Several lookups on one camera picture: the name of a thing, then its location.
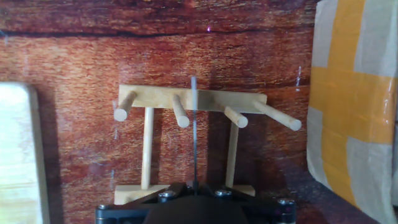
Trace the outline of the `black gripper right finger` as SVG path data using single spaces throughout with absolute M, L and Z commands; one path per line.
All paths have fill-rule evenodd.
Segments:
M 200 182 L 198 184 L 198 195 L 213 197 L 220 200 L 248 200 L 249 186 L 234 185 L 232 187 L 227 187 L 220 184 L 207 184 L 206 182 Z

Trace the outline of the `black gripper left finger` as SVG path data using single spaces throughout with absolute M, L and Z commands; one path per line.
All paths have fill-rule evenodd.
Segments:
M 192 203 L 195 201 L 195 181 L 173 182 L 170 186 L 157 190 L 140 199 L 141 203 Z

